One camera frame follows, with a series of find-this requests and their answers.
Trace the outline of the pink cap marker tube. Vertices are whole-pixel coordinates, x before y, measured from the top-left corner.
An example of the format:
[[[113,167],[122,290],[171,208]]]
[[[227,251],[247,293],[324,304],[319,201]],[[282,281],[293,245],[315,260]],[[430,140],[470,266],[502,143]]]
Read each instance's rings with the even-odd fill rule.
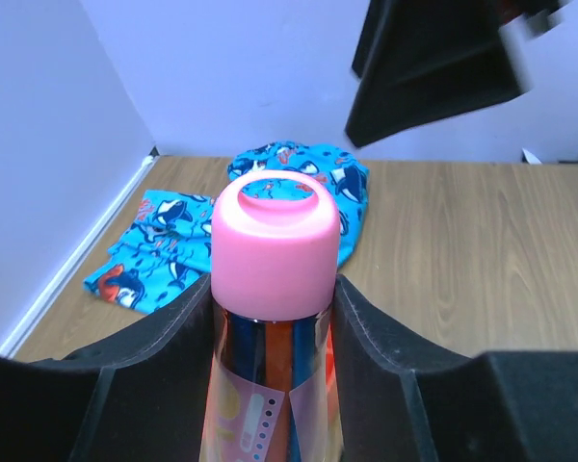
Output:
[[[215,344],[201,454],[322,461],[335,201],[303,173],[249,173],[223,190],[211,229]]]

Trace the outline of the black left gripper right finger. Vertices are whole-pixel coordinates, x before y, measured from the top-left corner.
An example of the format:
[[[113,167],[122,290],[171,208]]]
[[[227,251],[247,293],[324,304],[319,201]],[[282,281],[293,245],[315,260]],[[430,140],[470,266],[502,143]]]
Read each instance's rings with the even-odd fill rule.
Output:
[[[578,461],[578,351],[465,357],[344,276],[331,334],[347,460]]]

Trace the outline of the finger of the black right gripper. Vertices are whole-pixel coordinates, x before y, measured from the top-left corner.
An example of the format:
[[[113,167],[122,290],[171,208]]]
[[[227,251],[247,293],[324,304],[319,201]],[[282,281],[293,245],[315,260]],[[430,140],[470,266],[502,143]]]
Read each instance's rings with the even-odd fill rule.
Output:
[[[407,129],[502,104],[528,89],[502,36],[500,1],[373,1],[352,70],[345,127],[361,148]]]

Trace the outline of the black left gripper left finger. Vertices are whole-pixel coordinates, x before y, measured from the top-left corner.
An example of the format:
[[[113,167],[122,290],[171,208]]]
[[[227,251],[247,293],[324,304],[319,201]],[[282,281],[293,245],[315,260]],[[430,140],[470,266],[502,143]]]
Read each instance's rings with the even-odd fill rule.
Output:
[[[61,360],[0,357],[0,461],[196,461],[214,350],[210,279]]]

